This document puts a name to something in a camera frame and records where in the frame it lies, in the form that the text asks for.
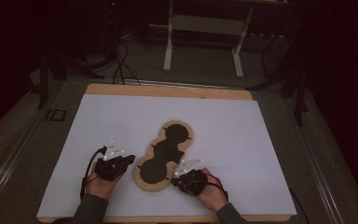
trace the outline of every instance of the black cable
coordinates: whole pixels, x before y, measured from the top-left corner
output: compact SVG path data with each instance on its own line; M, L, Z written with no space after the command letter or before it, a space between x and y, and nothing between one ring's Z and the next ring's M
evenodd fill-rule
M295 195L295 192L292 190L291 186L289 186L289 191L293 195L293 197L295 198L296 202L298 203L298 206L300 207L300 210L301 210L302 214L304 215L305 220L307 221L308 224L310 224L310 220L308 219L308 216L305 213L305 210L304 210L303 206L301 205L300 200Z
M84 174L84 177L81 181L81 190L80 190L80 200L83 199L83 196L86 194L86 185L88 185L91 181L87 182L87 176L89 175L89 171L92 165L92 162L94 161L95 157L98 155L98 153L102 153L103 155L106 153L107 147L102 147L98 149L94 155L92 155L91 159L89 160L89 165L87 166L86 173Z

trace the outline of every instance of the table leg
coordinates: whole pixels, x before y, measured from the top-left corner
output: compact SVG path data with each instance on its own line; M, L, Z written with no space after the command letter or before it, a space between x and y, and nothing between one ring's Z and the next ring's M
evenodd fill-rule
M173 11L173 0L170 1L170 17L168 18L168 43L167 49L165 50L165 59L164 59L164 72L171 71L171 60L172 60L172 11Z
M242 65L241 65L241 59L240 59L240 52L241 52L243 40L246 37L246 32L248 30L249 23L250 23L251 18L253 16L254 9L255 9L254 7L249 8L246 21L243 22L243 26L242 26L242 29L241 29L240 41L238 42L237 47L232 50L232 58L234 60L235 73L237 74L238 78L243 78Z

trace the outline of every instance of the wooden table edge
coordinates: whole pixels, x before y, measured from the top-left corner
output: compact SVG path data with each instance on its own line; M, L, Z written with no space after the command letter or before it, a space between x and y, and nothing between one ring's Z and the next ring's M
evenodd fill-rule
M89 84L85 94L253 100L249 91L211 88Z
M254 215L242 216L247 221L288 221L290 215ZM57 217L39 217L42 223L52 223ZM216 216L202 217L105 217L103 222L107 223L140 223L140 222L156 222L156 223L175 223L175 222L218 222Z

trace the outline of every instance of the cutout shape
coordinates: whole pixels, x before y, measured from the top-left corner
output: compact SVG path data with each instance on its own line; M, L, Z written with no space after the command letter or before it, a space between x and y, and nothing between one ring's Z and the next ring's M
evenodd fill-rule
M146 154L133 171L136 184L145 191L157 192L171 184L175 168L193 141L193 130L181 120L166 122Z

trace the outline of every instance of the table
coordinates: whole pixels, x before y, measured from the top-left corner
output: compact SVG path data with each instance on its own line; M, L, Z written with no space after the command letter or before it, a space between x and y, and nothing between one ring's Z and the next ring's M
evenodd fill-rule
M296 209L294 208L294 204L288 188L285 186L282 170L272 148L272 144L269 141L266 141L266 138L269 140L268 132L265 126L263 128L264 123L260 122L260 120L262 121L262 117L260 111L258 110L258 106L255 106L256 102L252 101L252 95L250 92L174 87L141 87L92 84L86 90L86 94L78 109L72 129L68 134L68 138L65 142L65 146L62 150L59 162L57 163L52 178L48 183L48 188L37 215L39 220L41 222L52 222L57 217L68 217L74 214L79 200L78 192L73 191L78 190L78 184L80 182L81 176L84 174L88 160L93 153L94 149L90 148L96 147L95 144L100 144L101 141L106 139L108 136L113 135L116 138L115 142L119 142L119 145L122 145L129 151L128 153L132 154L132 152L137 152L134 154L136 154L138 159L141 158L143 155L140 153L145 153L145 148L142 148L144 142L149 144L149 142L153 140L151 139L153 138L151 136L156 137L153 132L149 131L149 127L156 126L153 125L155 122L154 120L166 119L161 118L164 117L164 115L160 114L158 114L156 118L153 118L152 116L153 113L158 113L158 111L162 110L161 107L154 109L156 108L156 103L160 104L161 102L164 104L170 104L168 108L164 110L166 113L163 113L170 115L175 114L177 112L176 110L180 109L178 106L175 107L177 103L180 103L179 105L182 106L192 105L191 107L185 107L185 110L188 110L188 113L183 115L183 118L189 120L189 123L195 130L195 141L190 146L194 147L189 148L186 151L185 156L188 155L195 159L202 155L202 158L205 160L205 165L211 168L210 170L212 172L216 172L215 174L220 175L223 179L233 179L235 177L235 181L230 182L238 183L238 186L225 185L226 190L229 193L232 193L232 202L234 204L240 204L241 202L239 202L238 199L245 196L249 197L249 199L247 199L249 201L256 201L255 204L248 204L248 208L245 208L247 206L240 206L241 211L251 211L253 209L252 206L269 207L274 203L278 203L278 205L271 206L267 210L272 209L274 211L281 211L282 207L286 207L283 209L283 211L281 211L282 214L279 212L271 212L270 214L266 215L262 214L263 211L258 211L257 214L253 213L243 215L245 219L259 221L285 221L296 214ZM152 108L146 108L142 104L150 105ZM243 108L244 105L254 105L251 106L253 110L250 110L249 112L244 111L244 115L247 116L247 118L252 116L252 114L255 114L255 116L253 116L251 119L244 120L233 119L231 116L236 116L236 114L239 115L235 112L236 104L240 104L241 108ZM205 106L208 108L214 108L215 111L199 111L198 109L193 108L198 106L200 106L200 108ZM110 108L116 112L125 111L125 113L111 113L111 111L107 111L110 110ZM134 114L134 111L139 112L139 110L136 110L136 108L143 108L142 116L134 116L136 114ZM225 120L229 124L229 127L226 129L221 127L222 130L214 130L208 134L203 134L208 131L202 129L201 126L205 124L211 124L211 119L216 119L215 114L219 111L219 109L222 109L222 111L226 113L225 115L227 116L220 119ZM238 130L239 127L243 128L240 125L242 125L242 123L245 121L248 122L250 126L252 126L252 123L257 125L260 124L262 128L254 130L245 128L242 134L232 134L236 133L235 131ZM132 127L130 123L139 124L139 126ZM120 128L117 128L119 130L115 129L109 130L109 132L101 132L101 130L105 130L104 125L108 125L109 127L121 126ZM222 136L219 131L228 132L228 136ZM133 141L132 138L125 139L125 136L129 135L137 136L137 140ZM216 135L222 136L222 139L220 139L218 142L211 143L208 140L205 142L202 141L203 138L208 137L211 139L217 139ZM227 143L225 142L226 138L228 139L228 144L225 145L227 146L226 152L230 152L230 150L232 151L231 153L226 153L221 158L216 158L216 153L214 152L216 149L213 150L213 147L222 148L221 144ZM242 138L251 142L252 140L249 139L255 139L254 143L249 143L249 150L243 147L238 147L236 149L236 145L240 145L240 143L237 144L237 141L232 140ZM206 154L205 149L202 149L201 146L205 146L204 148L211 149L211 151L208 151ZM267 154L257 154L257 152L262 151L266 151ZM240 159L240 161L244 160L247 164L243 165L240 162L233 162L235 165L227 165L225 158L231 158L231 160ZM263 161L265 158L268 158L267 165L265 164L265 161ZM238 170L239 167L241 168L242 166L245 166L245 170L240 171L240 174L243 174L246 176L246 178L238 177L238 174L234 174L233 170ZM217 172L216 167L220 167L219 169L222 172L221 174ZM109 204L108 211L106 213L106 222L217 221L216 216L212 212L205 209L201 204L196 203L197 200L184 195L177 188L169 187L157 193L141 191L139 188L137 188L137 186L135 186L134 183L132 183L133 180L131 179L131 168L129 168L128 173L129 174L125 174L122 177L120 184L115 189L114 197L111 199L111 203ZM242 190L247 190L247 187L245 186L246 184L244 182L248 183L248 185L251 185L251 188L254 188L254 190L258 193L250 192L249 195L243 194L234 196L234 194L239 194L239 192ZM263 198L266 196L266 193L263 190L265 192L273 192L270 195L271 197L267 199ZM137 203L128 203L128 201L131 202L131 197L136 198ZM150 202L159 204L161 208L156 210L154 206L150 206ZM139 209L137 208L138 204L149 205L141 206L141 209Z
M234 62L236 76L243 77L241 66L240 52L243 41L246 37L249 24L254 15L255 8L263 5L279 6L279 7L304 7L304 4L288 3L286 0L230 0L226 2L244 3L244 13L246 18L243 21L226 20L218 18L207 18L199 16L179 15L173 12L173 3L170 0L169 19L168 19L168 42L165 51L163 71L171 71L172 63L172 32L173 30L187 30L223 35L237 35L239 37L238 44L231 50Z

